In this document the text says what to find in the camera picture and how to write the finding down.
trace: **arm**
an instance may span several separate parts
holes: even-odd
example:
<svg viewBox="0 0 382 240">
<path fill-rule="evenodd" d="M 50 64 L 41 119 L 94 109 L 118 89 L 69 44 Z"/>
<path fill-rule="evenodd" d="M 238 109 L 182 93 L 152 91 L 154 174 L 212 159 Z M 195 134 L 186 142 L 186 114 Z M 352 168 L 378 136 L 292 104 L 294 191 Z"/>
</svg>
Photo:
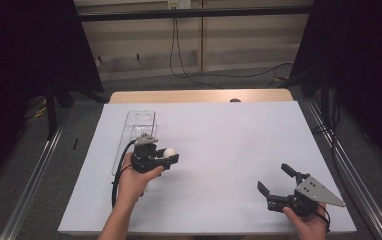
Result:
<svg viewBox="0 0 382 240">
<path fill-rule="evenodd" d="M 120 176 L 117 201 L 99 240 L 126 238 L 135 203 L 144 192 L 147 183 L 163 172 L 163 167 L 157 167 L 150 172 L 141 174 L 132 169 L 130 164 L 131 153 L 128 153 L 123 162 L 123 167 L 127 167 L 127 169 Z"/>
<path fill-rule="evenodd" d="M 309 219 L 299 218 L 291 208 L 284 207 L 285 215 L 290 222 L 294 224 L 298 231 L 300 240 L 325 240 L 326 239 L 326 226 L 325 222 L 317 216 L 312 216 Z M 318 213 L 325 216 L 325 211 L 318 206 Z"/>
</svg>

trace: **floor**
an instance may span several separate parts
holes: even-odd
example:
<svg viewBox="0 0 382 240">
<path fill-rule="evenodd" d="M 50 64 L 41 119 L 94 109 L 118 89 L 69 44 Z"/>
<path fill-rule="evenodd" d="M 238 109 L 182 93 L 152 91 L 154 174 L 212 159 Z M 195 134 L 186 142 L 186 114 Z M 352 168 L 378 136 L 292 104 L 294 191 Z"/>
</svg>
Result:
<svg viewBox="0 0 382 240">
<path fill-rule="evenodd" d="M 217 74 L 228 75 L 256 75 L 254 77 L 198 76 L 192 78 L 222 88 L 264 88 L 268 85 L 274 87 L 278 84 L 278 82 L 272 82 L 274 78 L 273 72 L 257 75 L 257 73 L 262 73 L 264 70 L 266 69 L 217 72 Z M 289 68 L 282 71 L 284 72 L 281 73 L 281 69 L 278 69 L 276 74 L 278 76 L 286 75 L 285 72 L 289 71 Z M 172 75 L 107 81 L 103 82 L 103 85 L 107 96 L 119 89 L 130 91 L 209 88 L 189 79 Z M 291 87 L 290 91 L 299 102 L 309 127 L 316 128 L 319 126 L 310 107 L 310 101 L 319 103 L 319 94 L 313 99 L 303 99 L 299 86 Z M 36 182 L 38 188 L 31 196 L 33 201 L 26 206 L 25 215 L 18 221 L 18 229 L 10 233 L 11 236 L 14 236 L 12 239 L 16 237 L 18 239 L 95 239 L 95 237 L 72 237 L 57 232 L 58 224 L 67 206 L 103 107 L 102 104 L 90 101 L 76 93 L 72 93 L 72 96 L 76 101 L 71 109 L 57 107 L 58 116 L 65 117 L 64 127 L 60 132 L 57 146 L 49 155 L 50 160 L 46 165 L 42 166 L 43 174 L 39 181 Z M 35 110 L 31 108 L 28 114 L 33 113 Z M 363 180 L 364 186 L 382 211 L 381 149 L 375 143 L 367 141 L 363 129 L 352 117 L 351 113 L 346 111 L 345 104 L 342 104 L 341 115 L 341 121 L 336 129 L 338 141 L 343 146 L 345 154 L 351 159 L 358 175 Z M 46 141 L 47 134 L 46 113 L 39 118 L 28 119 L 22 135 L 17 139 L 0 168 L 0 235 L 6 229 L 6 224 L 10 220 L 19 199 L 21 199 L 30 176 L 36 171 L 35 168 L 42 157 L 43 149 L 49 144 Z M 361 200 L 357 191 L 354 190 L 352 181 L 349 180 L 345 171 L 340 167 L 338 168 L 339 171 L 337 171 L 325 135 L 314 134 L 314 138 L 336 180 L 337 186 L 343 191 L 343 198 L 357 227 L 355 233 L 329 235 L 328 239 L 382 239 L 382 235 L 377 232 L 372 222 L 375 217 L 371 216 L 369 211 L 366 211 L 363 199 Z M 238 239 L 240 236 L 218 236 L 217 238 Z M 287 239 L 296 239 L 296 235 L 289 236 Z"/>
</svg>

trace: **power outlet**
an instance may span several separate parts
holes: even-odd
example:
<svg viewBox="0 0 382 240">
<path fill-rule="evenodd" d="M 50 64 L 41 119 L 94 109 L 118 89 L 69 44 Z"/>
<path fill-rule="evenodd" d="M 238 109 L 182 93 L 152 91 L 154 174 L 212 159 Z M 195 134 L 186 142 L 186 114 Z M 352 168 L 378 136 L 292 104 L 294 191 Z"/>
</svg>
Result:
<svg viewBox="0 0 382 240">
<path fill-rule="evenodd" d="M 167 9 L 168 10 L 179 9 L 179 0 L 168 0 L 167 1 Z"/>
<path fill-rule="evenodd" d="M 179 9 L 191 9 L 191 0 L 179 0 Z"/>
</svg>

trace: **human hand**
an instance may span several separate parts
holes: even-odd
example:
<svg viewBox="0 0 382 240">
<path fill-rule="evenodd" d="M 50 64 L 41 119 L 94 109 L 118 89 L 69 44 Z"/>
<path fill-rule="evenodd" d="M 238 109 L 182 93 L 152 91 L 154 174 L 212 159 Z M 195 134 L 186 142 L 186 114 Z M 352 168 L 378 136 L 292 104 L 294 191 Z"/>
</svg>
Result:
<svg viewBox="0 0 382 240">
<path fill-rule="evenodd" d="M 144 193 L 147 183 L 159 176 L 164 170 L 162 166 L 159 166 L 149 172 L 138 173 L 131 166 L 131 156 L 132 153 L 127 153 L 123 160 L 122 170 L 125 167 L 126 169 L 120 176 L 116 205 L 118 202 L 129 206 L 135 205 L 139 197 Z"/>
<path fill-rule="evenodd" d="M 325 203 L 319 203 L 320 206 L 325 208 Z M 318 213 L 325 216 L 325 211 L 318 206 Z M 284 207 L 283 212 L 297 228 L 298 237 L 300 240 L 325 240 L 326 239 L 326 226 L 325 222 L 316 215 L 309 216 L 309 218 L 299 218 L 291 208 Z"/>
</svg>

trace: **wall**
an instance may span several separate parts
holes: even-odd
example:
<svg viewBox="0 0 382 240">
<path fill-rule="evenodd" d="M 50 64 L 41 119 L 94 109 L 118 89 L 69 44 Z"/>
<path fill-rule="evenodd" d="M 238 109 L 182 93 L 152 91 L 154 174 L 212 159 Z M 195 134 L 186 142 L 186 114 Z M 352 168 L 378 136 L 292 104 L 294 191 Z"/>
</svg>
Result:
<svg viewBox="0 0 382 240">
<path fill-rule="evenodd" d="M 192 8 L 305 6 L 312 0 L 193 0 Z M 165 10 L 167 1 L 76 0 L 79 13 Z M 185 71 L 270 67 L 293 62 L 307 15 L 178 19 Z M 83 23 L 102 80 L 170 74 L 172 19 Z M 175 43 L 172 67 L 180 73 Z"/>
</svg>

